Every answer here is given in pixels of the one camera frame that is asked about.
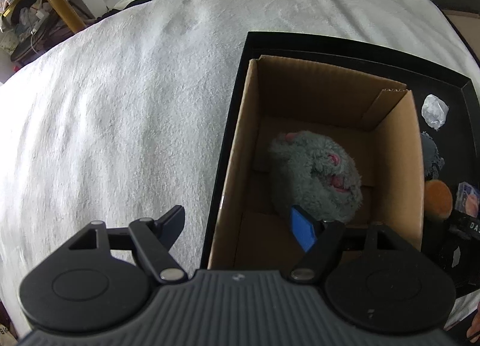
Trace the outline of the grey plush toy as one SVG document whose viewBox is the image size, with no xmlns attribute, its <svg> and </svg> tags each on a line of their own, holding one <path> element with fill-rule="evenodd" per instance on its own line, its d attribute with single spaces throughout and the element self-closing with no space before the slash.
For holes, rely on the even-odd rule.
<svg viewBox="0 0 480 346">
<path fill-rule="evenodd" d="M 314 219 L 352 221 L 362 205 L 361 177 L 337 142 L 310 131 L 281 134 L 268 147 L 272 204 L 287 217 L 298 205 Z"/>
</svg>

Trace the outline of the orange round plush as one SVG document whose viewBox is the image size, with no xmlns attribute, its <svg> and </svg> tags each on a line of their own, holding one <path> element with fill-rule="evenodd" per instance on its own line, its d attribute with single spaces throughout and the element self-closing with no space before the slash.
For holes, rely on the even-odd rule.
<svg viewBox="0 0 480 346">
<path fill-rule="evenodd" d="M 426 181 L 424 200 L 425 214 L 429 219 L 443 222 L 450 217 L 453 208 L 452 193 L 443 181 Z"/>
</svg>

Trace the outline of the dark grey knitted cloth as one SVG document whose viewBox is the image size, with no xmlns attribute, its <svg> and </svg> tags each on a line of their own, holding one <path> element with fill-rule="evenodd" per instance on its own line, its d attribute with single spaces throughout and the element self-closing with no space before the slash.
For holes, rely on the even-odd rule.
<svg viewBox="0 0 480 346">
<path fill-rule="evenodd" d="M 438 147 L 433 138 L 424 131 L 421 133 L 421 146 L 425 179 L 438 179 L 445 161 L 440 156 Z"/>
</svg>

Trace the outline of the blue tissue pack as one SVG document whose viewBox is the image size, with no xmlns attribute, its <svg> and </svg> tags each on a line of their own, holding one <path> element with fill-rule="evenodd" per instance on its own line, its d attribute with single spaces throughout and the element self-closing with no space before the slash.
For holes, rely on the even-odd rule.
<svg viewBox="0 0 480 346">
<path fill-rule="evenodd" d="M 473 185 L 466 182 L 458 185 L 455 210 L 471 218 L 476 218 L 479 214 L 479 201 L 479 190 Z"/>
</svg>

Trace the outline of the white plastic wrap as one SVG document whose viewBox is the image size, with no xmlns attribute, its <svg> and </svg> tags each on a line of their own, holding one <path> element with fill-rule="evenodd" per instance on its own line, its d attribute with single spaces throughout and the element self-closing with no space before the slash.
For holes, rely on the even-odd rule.
<svg viewBox="0 0 480 346">
<path fill-rule="evenodd" d="M 429 127 L 438 131 L 445 124 L 448 111 L 449 107 L 443 100 L 429 94 L 423 102 L 421 116 Z"/>
</svg>

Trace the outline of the brown cardboard box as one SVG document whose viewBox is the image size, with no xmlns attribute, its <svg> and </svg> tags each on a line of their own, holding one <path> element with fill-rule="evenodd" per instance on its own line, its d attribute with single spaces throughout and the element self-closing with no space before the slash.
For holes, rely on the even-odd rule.
<svg viewBox="0 0 480 346">
<path fill-rule="evenodd" d="M 238 73 L 201 265 L 288 270 L 302 251 L 270 200 L 267 149 L 280 134 L 329 136 L 353 158 L 363 204 L 353 227 L 380 222 L 422 246 L 424 168 L 413 93 L 402 83 L 294 58 L 262 56 Z"/>
</svg>

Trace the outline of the black shallow tray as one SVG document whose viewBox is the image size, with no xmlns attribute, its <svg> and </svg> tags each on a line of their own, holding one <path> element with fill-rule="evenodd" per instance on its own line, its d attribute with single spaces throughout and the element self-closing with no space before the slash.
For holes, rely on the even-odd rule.
<svg viewBox="0 0 480 346">
<path fill-rule="evenodd" d="M 249 32 L 241 52 L 201 265 L 281 269 L 302 255 L 290 209 L 352 239 L 387 225 L 441 269 L 456 237 L 430 220 L 432 180 L 479 184 L 472 81 L 397 49 Z"/>
</svg>

